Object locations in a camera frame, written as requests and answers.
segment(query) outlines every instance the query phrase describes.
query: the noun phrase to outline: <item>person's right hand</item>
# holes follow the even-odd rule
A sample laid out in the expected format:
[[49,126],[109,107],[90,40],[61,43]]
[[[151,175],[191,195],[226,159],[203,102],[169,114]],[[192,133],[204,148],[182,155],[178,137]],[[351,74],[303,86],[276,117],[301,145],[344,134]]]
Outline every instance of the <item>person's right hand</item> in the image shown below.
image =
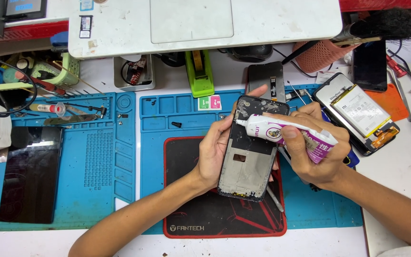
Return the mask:
[[307,155],[305,140],[300,131],[294,126],[285,126],[281,130],[282,137],[291,155],[291,167],[300,178],[319,188],[324,188],[327,184],[339,179],[340,173],[346,167],[343,159],[350,151],[348,142],[350,135],[346,129],[323,121],[318,102],[305,105],[299,108],[298,111],[291,113],[290,116],[268,113],[263,115],[304,125],[318,132],[324,129],[331,133],[338,143],[323,160],[315,164]]

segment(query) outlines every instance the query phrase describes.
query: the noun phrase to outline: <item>hand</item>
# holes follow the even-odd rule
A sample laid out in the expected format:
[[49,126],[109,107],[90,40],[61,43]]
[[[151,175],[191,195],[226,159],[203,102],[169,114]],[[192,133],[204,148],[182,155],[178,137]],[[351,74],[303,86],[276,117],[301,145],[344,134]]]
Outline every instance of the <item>hand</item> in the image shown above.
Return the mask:
[[[250,91],[248,95],[260,97],[267,91],[267,88],[267,85],[262,85]],[[195,170],[199,172],[201,181],[207,189],[215,188],[218,184],[236,105],[237,102],[234,103],[231,114],[226,119],[212,123],[209,131],[199,144],[199,161]]]
[[323,129],[331,133],[338,143],[320,163],[315,164],[307,155],[305,140],[300,131],[294,126],[282,128],[282,137],[291,155],[291,167],[297,175],[319,188],[327,187],[329,183],[337,181],[345,164],[343,159],[350,151],[348,142],[350,135],[344,128],[336,127],[322,119],[322,112],[318,102],[312,102],[291,113],[290,116],[280,114],[264,114],[275,119],[286,120],[307,126],[318,132]]

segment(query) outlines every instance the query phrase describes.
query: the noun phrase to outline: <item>pink label sticker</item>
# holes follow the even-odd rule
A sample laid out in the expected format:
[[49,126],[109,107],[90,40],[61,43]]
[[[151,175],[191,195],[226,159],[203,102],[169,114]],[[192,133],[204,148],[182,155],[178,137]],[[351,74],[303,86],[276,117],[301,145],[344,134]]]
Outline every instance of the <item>pink label sticker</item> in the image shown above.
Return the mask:
[[220,109],[221,108],[220,96],[211,96],[210,97],[210,108],[211,109]]

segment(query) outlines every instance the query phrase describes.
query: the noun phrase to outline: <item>red tool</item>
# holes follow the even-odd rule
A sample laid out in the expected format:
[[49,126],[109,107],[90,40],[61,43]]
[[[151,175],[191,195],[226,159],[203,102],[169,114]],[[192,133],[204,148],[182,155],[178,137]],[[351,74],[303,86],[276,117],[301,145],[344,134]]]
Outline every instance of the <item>red tool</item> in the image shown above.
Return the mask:
[[[28,77],[26,77],[23,73],[17,71],[15,72],[15,78],[19,79],[21,82],[23,83],[29,83]],[[53,93],[57,93],[60,96],[65,96],[66,95],[66,91],[64,89],[58,88],[57,86],[55,86],[52,83],[49,82],[45,82],[42,81],[40,79],[36,79],[31,77],[31,79],[33,80],[33,82],[36,84],[36,86],[41,87],[49,92],[53,92]]]
[[396,76],[398,78],[403,77],[407,75],[407,72],[399,67],[396,61],[394,61],[389,55],[386,55],[386,63],[388,66],[393,69],[393,71],[396,73]]

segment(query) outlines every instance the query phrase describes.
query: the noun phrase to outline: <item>white battery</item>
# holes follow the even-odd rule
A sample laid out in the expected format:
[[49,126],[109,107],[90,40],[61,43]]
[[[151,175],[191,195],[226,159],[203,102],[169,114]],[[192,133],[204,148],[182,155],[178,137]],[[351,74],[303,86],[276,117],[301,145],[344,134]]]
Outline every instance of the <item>white battery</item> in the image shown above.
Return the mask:
[[339,96],[332,106],[366,138],[391,119],[391,115],[357,85]]

